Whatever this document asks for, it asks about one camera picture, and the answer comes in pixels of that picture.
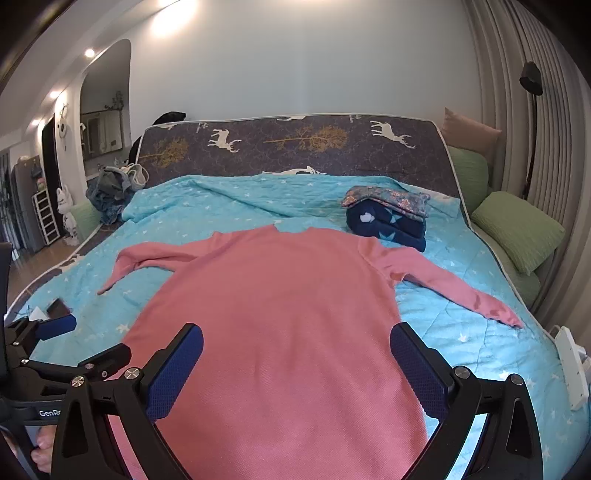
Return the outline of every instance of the blue gripper pad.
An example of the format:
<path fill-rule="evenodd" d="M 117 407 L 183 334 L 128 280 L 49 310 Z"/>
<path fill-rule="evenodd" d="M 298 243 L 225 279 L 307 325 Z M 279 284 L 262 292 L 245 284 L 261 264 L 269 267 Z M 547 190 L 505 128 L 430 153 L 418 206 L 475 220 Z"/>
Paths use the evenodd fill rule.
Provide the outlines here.
<path fill-rule="evenodd" d="M 203 332 L 194 325 L 148 388 L 146 415 L 152 423 L 170 413 L 202 352 Z"/>
<path fill-rule="evenodd" d="M 45 320 L 37 325 L 35 334 L 38 340 L 49 340 L 76 328 L 76 317 L 72 314 L 54 320 Z"/>
<path fill-rule="evenodd" d="M 401 324 L 392 328 L 390 350 L 425 413 L 442 421 L 449 410 L 446 386 Z"/>

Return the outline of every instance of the wooden floor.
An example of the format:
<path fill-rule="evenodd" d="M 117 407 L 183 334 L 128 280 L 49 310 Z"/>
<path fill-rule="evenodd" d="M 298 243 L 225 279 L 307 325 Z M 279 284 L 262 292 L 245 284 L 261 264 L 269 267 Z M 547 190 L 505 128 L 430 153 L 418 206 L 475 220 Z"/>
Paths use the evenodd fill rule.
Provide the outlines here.
<path fill-rule="evenodd" d="M 49 247 L 45 247 L 36 254 L 21 251 L 20 257 L 12 262 L 8 277 L 8 305 L 17 298 L 30 282 L 35 280 L 46 270 L 68 258 L 76 249 L 59 239 Z"/>

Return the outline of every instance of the folded navy blanket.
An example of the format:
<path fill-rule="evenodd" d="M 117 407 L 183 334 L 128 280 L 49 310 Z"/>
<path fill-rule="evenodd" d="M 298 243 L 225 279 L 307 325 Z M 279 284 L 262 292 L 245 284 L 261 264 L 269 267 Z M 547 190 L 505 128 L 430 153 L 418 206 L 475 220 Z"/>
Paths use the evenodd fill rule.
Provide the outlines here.
<path fill-rule="evenodd" d="M 416 248 L 420 252 L 425 251 L 427 242 L 424 236 L 421 238 L 412 236 L 399 228 L 396 222 L 399 222 L 400 219 L 395 219 L 394 223 L 390 223 L 391 220 L 392 214 L 389 209 L 373 200 L 364 200 L 347 209 L 347 225 L 349 225 L 351 231 L 356 235 L 374 236 L 381 240 L 388 240 L 400 245 Z M 422 222 L 418 223 L 422 224 L 424 235 L 425 224 Z M 414 228 L 415 233 L 421 231 L 416 225 Z"/>

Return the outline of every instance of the mirror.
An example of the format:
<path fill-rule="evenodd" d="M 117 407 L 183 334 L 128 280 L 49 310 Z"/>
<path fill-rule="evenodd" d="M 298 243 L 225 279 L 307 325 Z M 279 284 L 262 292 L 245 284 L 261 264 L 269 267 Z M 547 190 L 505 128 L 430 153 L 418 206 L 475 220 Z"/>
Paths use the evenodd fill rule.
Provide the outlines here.
<path fill-rule="evenodd" d="M 85 161 L 123 148 L 119 110 L 83 113 L 80 124 Z"/>

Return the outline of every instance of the human hand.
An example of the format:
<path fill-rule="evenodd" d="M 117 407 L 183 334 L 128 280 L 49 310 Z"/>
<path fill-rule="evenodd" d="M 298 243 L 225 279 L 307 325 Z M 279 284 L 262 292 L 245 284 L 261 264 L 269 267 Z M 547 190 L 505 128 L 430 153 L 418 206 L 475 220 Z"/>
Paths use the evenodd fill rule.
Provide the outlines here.
<path fill-rule="evenodd" d="M 55 425 L 48 425 L 41 427 L 37 432 L 38 448 L 31 452 L 31 459 L 37 464 L 40 472 L 51 473 L 51 456 L 53 455 L 53 442 L 56 438 Z M 17 448 L 10 438 L 2 434 L 6 443 L 14 453 L 17 455 Z"/>

